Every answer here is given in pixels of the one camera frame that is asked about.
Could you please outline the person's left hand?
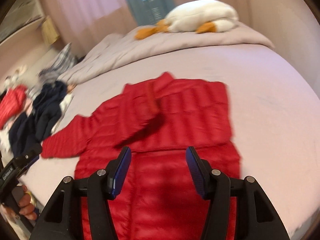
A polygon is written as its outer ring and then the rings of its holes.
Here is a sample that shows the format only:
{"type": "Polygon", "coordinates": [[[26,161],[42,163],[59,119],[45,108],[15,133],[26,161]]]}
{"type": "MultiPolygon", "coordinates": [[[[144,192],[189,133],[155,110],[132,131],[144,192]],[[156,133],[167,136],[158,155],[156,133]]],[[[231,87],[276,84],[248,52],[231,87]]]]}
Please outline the person's left hand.
{"type": "Polygon", "coordinates": [[[23,190],[23,196],[20,198],[18,205],[20,210],[16,213],[13,209],[6,205],[2,205],[1,208],[7,218],[17,218],[18,215],[22,215],[29,220],[37,220],[37,214],[35,212],[35,206],[31,203],[31,196],[28,194],[28,188],[25,185],[21,186],[23,190]]]}

